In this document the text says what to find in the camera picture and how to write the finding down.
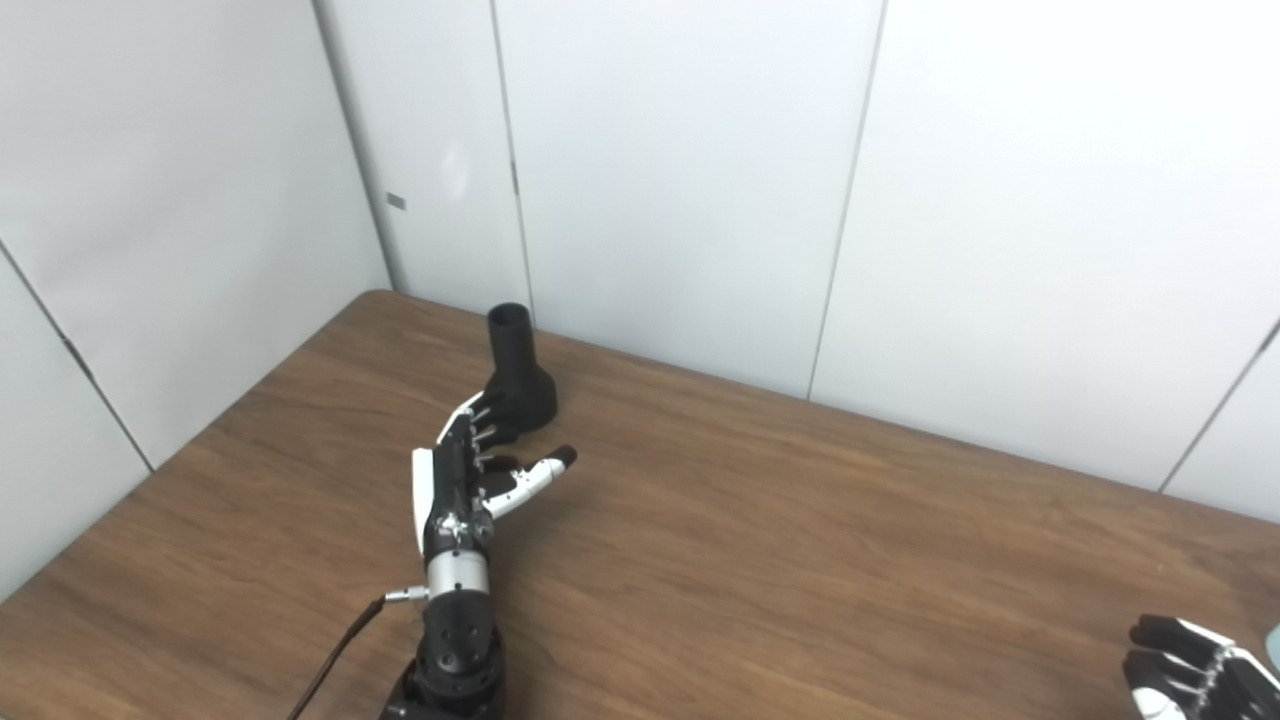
wooden table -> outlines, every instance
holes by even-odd
[[[365,295],[0,606],[0,715],[280,719],[421,582],[410,451],[484,319]],[[1143,611],[1280,619],[1280,527],[556,336],[573,469],[498,525],[516,719],[1128,717]],[[372,719],[390,606],[307,711]]]

robotic hand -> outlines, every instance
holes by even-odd
[[[428,577],[424,634],[383,708],[385,720],[497,720],[506,705],[502,635],[489,597],[493,521],[545,488],[577,459],[563,446],[520,466],[483,455],[515,442],[503,395],[463,402],[434,448],[413,451],[413,525]]]
[[[1178,618],[1143,615],[1125,680],[1144,720],[1280,720],[1280,683],[1235,641]]]

white wall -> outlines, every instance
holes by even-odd
[[[155,464],[387,284],[307,3],[0,4],[0,238]]]
[[[529,302],[485,0],[321,0],[396,286],[484,311]],[[392,192],[404,208],[387,202]]]
[[[1280,314],[1272,3],[891,3],[813,400],[1157,487]]]
[[[1280,347],[1258,356],[1165,489],[1280,523]]]
[[[147,468],[3,254],[0,338],[3,601]]]
[[[499,0],[539,327],[803,396],[879,0]]]

wall seam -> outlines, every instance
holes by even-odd
[[[888,0],[881,0],[879,22],[876,24],[876,42],[872,45],[872,61],[867,68],[867,90],[863,94],[863,111],[858,118],[858,135],[854,140],[854,156],[849,163],[849,182],[845,183],[845,208],[836,225],[836,247],[831,258],[831,273],[827,277],[827,297],[822,304],[822,318],[818,324],[818,343],[813,351],[813,365],[809,368],[809,389],[805,400],[813,400],[813,384],[818,379],[818,359],[822,356],[822,341],[827,334],[827,315],[831,313],[831,296],[836,288],[836,268],[840,266],[840,251],[845,245],[845,224],[849,222],[849,208],[852,205],[854,174],[858,172],[858,156],[863,150],[863,133],[867,131],[867,113],[872,105],[872,87],[876,83],[876,65],[879,63],[881,40],[884,37],[884,17],[888,14]]]
[[[498,88],[502,92],[502,119],[507,127],[507,158],[511,160],[512,192],[516,193],[516,222],[520,225],[520,252],[525,260],[525,288],[529,291],[529,318],[538,327],[538,309],[534,302],[534,272],[529,264],[529,237],[525,233],[525,199],[516,178],[520,177],[520,163],[516,161],[516,136],[511,129],[511,102],[507,99],[507,63],[502,55],[502,32],[498,29],[498,3],[489,0],[489,22],[493,23],[493,49],[498,55]]]
[[[124,437],[125,439],[129,441],[129,445],[133,447],[133,451],[138,454],[138,459],[141,459],[142,464],[146,465],[147,471],[155,473],[156,469],[154,465],[151,465],[151,460],[147,457],[147,454],[142,452],[142,446],[138,445],[138,441],[137,438],[133,437],[133,433],[129,430],[129,427],[124,424],[124,418],[120,418],[120,414],[115,410],[115,405],[113,405],[111,400],[106,397],[106,392],[104,392],[102,386],[97,383],[97,378],[93,377],[93,370],[88,366],[88,363],[84,360],[84,356],[81,355],[81,352],[76,348],[74,341],[67,337],[67,333],[63,332],[63,328],[61,325],[58,324],[58,320],[54,319],[54,314],[49,311],[49,306],[45,305],[44,300],[41,300],[40,293],[36,292],[36,287],[31,284],[31,279],[27,278],[27,273],[24,273],[22,270],[22,266],[18,265],[18,260],[13,256],[12,252],[9,252],[9,247],[8,245],[5,245],[4,240],[0,240],[0,255],[3,255],[5,261],[9,263],[9,266],[13,268],[14,274],[18,275],[18,282],[20,282],[22,286],[27,290],[27,293],[31,295],[31,299],[36,301],[36,306],[40,307],[40,313],[45,316],[45,322],[49,323],[49,327],[52,328],[55,333],[58,333],[58,338],[63,342],[63,350],[65,350],[67,354],[72,356],[72,360],[76,361],[76,365],[79,366],[81,373],[84,374],[84,378],[88,380],[88,384],[92,386],[93,392],[97,393],[99,400],[102,401],[102,405],[106,407],[106,411],[110,413],[111,419],[115,420],[115,424],[120,428],[120,432],[124,433]]]

robot finger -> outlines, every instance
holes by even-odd
[[[520,460],[511,455],[486,455],[479,461],[481,473],[509,473],[520,469]]]
[[[1171,683],[1160,667],[1158,655],[1149,651],[1130,651],[1124,659],[1124,676],[1133,694],[1133,702],[1143,720],[1187,720],[1194,717],[1194,691]]]
[[[1169,653],[1202,671],[1208,670],[1219,652],[1235,646],[1231,638],[1180,618],[1164,615],[1138,618],[1138,624],[1129,629],[1129,639],[1140,647]]]
[[[484,452],[499,445],[516,442],[520,439],[520,433],[511,425],[492,425],[476,433],[471,439],[475,443],[476,452]]]
[[[515,479],[515,487],[499,495],[486,493],[485,509],[489,510],[494,520],[502,518],[527,502],[552,480],[563,475],[575,460],[577,460],[577,451],[564,445],[534,462],[527,470],[513,470],[509,475]]]
[[[1156,666],[1171,682],[1192,689],[1198,689],[1207,684],[1208,675],[1201,669],[1188,665],[1180,657],[1169,655],[1167,652],[1153,652],[1153,655],[1156,656]]]

